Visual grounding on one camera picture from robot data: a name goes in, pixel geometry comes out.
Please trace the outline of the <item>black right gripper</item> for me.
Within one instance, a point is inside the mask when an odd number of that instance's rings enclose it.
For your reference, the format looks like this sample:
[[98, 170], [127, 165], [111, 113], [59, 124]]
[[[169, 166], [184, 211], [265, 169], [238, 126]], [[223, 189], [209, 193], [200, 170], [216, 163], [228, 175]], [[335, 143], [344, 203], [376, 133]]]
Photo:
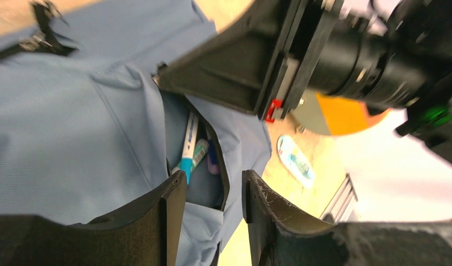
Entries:
[[301, 105], [343, 1], [254, 1], [227, 29], [158, 68], [159, 89], [274, 121]]

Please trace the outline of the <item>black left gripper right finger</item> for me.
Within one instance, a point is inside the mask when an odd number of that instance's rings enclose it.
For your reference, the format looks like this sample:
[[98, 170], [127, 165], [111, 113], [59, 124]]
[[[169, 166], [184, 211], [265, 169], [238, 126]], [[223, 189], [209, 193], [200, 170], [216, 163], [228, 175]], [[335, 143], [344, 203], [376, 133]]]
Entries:
[[322, 221], [243, 171], [253, 265], [452, 265], [452, 222]]

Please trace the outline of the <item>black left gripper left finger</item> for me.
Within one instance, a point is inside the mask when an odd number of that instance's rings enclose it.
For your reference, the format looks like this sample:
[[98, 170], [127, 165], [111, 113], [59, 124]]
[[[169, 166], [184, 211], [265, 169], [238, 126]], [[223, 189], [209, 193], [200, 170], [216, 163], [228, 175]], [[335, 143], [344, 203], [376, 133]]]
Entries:
[[180, 171], [87, 224], [0, 216], [0, 265], [175, 265], [186, 192]]

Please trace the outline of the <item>light blue white marker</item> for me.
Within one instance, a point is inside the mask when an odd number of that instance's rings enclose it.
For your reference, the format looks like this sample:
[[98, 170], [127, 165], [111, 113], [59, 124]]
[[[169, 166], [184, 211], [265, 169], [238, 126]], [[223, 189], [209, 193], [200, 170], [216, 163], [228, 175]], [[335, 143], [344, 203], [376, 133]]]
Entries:
[[194, 113], [189, 114], [186, 134], [184, 138], [182, 157], [179, 169], [185, 172], [187, 184], [190, 182], [191, 168], [193, 165], [194, 148], [198, 131], [199, 119]]

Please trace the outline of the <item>small glue bottle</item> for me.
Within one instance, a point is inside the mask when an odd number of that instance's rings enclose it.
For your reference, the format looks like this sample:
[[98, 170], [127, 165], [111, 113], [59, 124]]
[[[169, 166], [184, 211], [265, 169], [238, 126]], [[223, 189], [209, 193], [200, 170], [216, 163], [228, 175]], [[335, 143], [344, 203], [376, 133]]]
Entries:
[[198, 164], [205, 158], [209, 150], [209, 143], [205, 139], [199, 139], [196, 142], [195, 148], [194, 148], [194, 154], [192, 159], [192, 165], [190, 173], [193, 173], [193, 171], [196, 169]]

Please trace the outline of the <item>blue student backpack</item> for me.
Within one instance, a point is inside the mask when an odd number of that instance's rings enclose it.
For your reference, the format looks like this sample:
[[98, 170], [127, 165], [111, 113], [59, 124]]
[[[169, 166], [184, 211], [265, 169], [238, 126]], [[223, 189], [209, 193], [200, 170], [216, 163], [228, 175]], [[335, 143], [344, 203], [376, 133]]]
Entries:
[[77, 48], [0, 61], [0, 214], [88, 222], [179, 163], [189, 110], [151, 79], [215, 33], [192, 1], [103, 1], [53, 28]]

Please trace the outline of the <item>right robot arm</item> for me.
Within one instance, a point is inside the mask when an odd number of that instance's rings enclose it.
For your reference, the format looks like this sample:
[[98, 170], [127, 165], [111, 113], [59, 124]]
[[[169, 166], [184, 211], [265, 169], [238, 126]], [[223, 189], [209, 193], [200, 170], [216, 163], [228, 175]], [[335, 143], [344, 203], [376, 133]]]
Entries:
[[226, 30], [158, 66], [159, 89], [283, 119], [306, 89], [406, 109], [396, 128], [452, 164], [452, 1], [401, 1], [383, 20], [340, 15], [342, 1], [254, 1]]

